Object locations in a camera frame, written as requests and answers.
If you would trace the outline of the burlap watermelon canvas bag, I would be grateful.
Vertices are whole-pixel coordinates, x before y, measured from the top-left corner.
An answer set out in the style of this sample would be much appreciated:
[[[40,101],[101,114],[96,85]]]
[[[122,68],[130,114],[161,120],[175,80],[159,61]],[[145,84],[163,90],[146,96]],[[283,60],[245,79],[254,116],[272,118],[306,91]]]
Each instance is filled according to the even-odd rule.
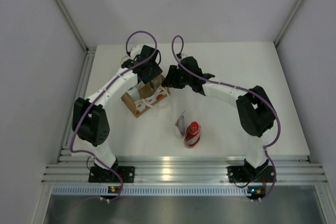
[[[161,86],[156,91],[154,91],[151,89],[149,83],[147,84],[144,84],[143,82],[138,83],[137,74],[135,75],[136,75],[136,78],[133,84],[131,84],[131,87],[129,87],[121,97],[121,100],[126,105],[126,107],[130,110],[130,112],[136,118],[138,118],[149,109],[165,108],[167,104],[158,105],[158,103],[165,98],[170,99],[169,89],[163,87],[161,84]],[[141,100],[134,101],[128,96],[127,91],[132,87],[136,87],[138,89]]]

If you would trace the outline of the clear plastic tube pack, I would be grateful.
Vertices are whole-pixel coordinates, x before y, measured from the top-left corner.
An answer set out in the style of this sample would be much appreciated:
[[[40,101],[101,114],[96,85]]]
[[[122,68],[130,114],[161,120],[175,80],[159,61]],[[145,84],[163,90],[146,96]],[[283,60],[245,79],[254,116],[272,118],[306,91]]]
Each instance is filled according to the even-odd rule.
[[[186,129],[187,129],[187,125],[186,125],[186,110],[184,110],[181,115],[178,117],[178,119],[175,122],[175,129],[176,129],[176,133],[180,136],[180,137],[184,137],[186,134]]]

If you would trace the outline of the red shampoo bottle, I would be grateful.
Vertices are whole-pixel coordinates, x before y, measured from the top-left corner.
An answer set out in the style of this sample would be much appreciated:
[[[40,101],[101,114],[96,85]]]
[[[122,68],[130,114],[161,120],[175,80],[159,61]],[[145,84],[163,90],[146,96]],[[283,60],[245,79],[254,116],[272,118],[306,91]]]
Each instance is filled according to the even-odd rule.
[[[192,122],[186,129],[184,136],[184,145],[188,148],[194,147],[201,138],[201,126],[196,122]]]

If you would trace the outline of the clear bottle grey cap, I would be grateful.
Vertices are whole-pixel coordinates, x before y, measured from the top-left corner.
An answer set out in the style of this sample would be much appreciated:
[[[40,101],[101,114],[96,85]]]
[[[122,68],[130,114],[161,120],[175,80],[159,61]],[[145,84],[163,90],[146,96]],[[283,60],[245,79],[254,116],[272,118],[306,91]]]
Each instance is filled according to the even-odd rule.
[[[164,77],[161,74],[156,76],[155,78],[153,78],[149,82],[149,85],[150,85],[151,89],[156,91],[161,86],[163,80],[164,80]]]

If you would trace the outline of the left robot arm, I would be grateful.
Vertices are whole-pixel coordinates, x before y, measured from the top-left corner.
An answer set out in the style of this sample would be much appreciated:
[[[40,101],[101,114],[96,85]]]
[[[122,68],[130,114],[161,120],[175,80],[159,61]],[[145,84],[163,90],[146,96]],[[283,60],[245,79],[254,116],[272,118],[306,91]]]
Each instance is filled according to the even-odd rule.
[[[160,51],[147,45],[127,50],[131,58],[123,62],[116,74],[87,98],[78,98],[73,107],[70,151],[85,153],[101,168],[100,175],[108,182],[118,178],[117,158],[106,143],[110,134],[108,108],[139,82],[148,83],[162,73],[156,62]]]

